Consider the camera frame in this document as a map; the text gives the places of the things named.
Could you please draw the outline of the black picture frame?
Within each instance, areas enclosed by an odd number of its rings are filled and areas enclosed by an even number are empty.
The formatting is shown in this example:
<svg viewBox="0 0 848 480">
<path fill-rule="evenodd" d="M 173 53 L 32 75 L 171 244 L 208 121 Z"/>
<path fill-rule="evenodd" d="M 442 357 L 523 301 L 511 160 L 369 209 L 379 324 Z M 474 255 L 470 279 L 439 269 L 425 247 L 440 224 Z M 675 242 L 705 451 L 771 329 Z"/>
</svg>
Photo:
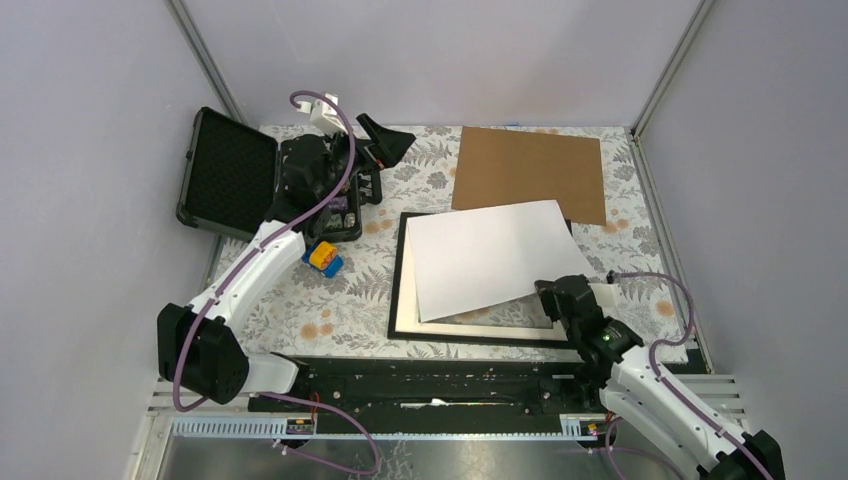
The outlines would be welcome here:
<svg viewBox="0 0 848 480">
<path fill-rule="evenodd" d="M 552 349 L 573 349 L 573 345 L 565 338 L 561 323 L 555 323 L 554 326 L 560 330 L 562 339 L 517 339 L 506 337 L 483 337 L 482 335 L 451 335 L 451 334 L 435 334 L 421 332 L 405 332 L 401 331 L 398 326 L 400 293 L 402 268 L 404 264 L 405 240 L 407 223 L 411 218 L 427 216 L 423 212 L 402 212 L 400 214 L 398 227 L 398 240 L 396 249 L 396 258 L 394 264 L 394 273 L 392 280 L 391 300 L 388 316 L 387 338 L 390 340 L 408 340 L 421 342 L 439 342 L 439 343 L 458 343 L 471 345 L 491 345 L 491 346 L 508 346 L 508 347 L 532 347 L 532 348 L 552 348 Z"/>
</svg>

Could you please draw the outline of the brown backing board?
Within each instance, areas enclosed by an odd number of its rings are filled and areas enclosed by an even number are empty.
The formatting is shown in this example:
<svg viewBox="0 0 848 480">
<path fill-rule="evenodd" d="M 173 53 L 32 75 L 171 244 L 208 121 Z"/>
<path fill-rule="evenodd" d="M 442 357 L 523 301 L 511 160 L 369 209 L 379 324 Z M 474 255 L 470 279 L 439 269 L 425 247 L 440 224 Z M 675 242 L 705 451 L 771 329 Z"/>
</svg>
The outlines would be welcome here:
<svg viewBox="0 0 848 480">
<path fill-rule="evenodd" d="M 462 129 L 451 207 L 554 200 L 565 219 L 607 223 L 597 138 L 482 127 Z"/>
</svg>

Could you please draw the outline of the cat photo print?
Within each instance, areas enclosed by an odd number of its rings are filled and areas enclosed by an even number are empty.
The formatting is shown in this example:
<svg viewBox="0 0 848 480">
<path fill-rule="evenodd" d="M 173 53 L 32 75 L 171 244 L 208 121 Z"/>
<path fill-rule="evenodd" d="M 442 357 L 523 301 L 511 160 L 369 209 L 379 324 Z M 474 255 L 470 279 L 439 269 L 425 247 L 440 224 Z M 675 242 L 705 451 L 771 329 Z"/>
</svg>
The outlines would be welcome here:
<svg viewBox="0 0 848 480">
<path fill-rule="evenodd" d="M 529 296 L 537 280 L 596 273 L 554 200 L 417 216 L 406 237 L 424 322 Z"/>
</svg>

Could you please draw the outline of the white mat board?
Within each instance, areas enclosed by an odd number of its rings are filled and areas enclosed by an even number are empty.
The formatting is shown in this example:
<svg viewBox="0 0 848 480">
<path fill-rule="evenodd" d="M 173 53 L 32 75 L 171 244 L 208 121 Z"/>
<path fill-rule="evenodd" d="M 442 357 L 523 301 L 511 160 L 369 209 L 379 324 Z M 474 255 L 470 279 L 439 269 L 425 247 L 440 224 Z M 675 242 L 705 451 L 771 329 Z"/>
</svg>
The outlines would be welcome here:
<svg viewBox="0 0 848 480">
<path fill-rule="evenodd" d="M 414 261 L 406 230 L 398 326 L 401 331 L 451 335 L 482 335 L 517 339 L 562 339 L 555 323 L 548 320 L 539 299 L 526 296 L 492 307 L 423 322 L 418 313 Z"/>
</svg>

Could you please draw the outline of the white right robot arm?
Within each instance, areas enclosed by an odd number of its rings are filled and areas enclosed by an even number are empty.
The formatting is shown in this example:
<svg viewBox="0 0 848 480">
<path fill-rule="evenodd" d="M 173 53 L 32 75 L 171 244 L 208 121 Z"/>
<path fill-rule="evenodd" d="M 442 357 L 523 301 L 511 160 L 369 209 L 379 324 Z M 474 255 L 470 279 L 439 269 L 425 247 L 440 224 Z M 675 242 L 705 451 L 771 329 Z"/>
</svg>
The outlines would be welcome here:
<svg viewBox="0 0 848 480">
<path fill-rule="evenodd" d="M 541 387 L 542 403 L 571 401 L 589 412 L 614 415 L 605 450 L 620 421 L 628 423 L 664 456 L 681 479 L 783 479 L 781 448 L 760 430 L 749 433 L 693 393 L 658 360 L 661 339 L 646 343 L 607 314 L 599 287 L 583 275 L 534 284 L 545 314 L 564 328 L 582 362 L 574 378 Z"/>
</svg>

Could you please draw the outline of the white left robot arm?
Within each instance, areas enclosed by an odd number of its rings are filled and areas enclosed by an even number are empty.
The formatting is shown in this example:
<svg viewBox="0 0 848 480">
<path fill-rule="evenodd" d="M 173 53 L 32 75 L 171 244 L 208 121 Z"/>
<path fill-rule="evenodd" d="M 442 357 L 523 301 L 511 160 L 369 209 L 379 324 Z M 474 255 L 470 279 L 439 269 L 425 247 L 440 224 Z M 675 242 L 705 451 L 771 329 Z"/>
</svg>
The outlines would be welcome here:
<svg viewBox="0 0 848 480">
<path fill-rule="evenodd" d="M 194 118 L 177 219 L 245 244 L 199 295 L 166 305 L 157 318 L 160 376 L 200 401 L 271 392 L 285 410 L 307 404 L 311 387 L 297 362 L 249 354 L 237 334 L 295 264 L 326 277 L 340 270 L 336 245 L 361 236 L 362 205 L 380 203 L 381 173 L 415 142 L 367 114 L 348 120 L 333 95 L 298 91 L 291 100 L 313 133 L 279 141 L 209 107 Z"/>
</svg>

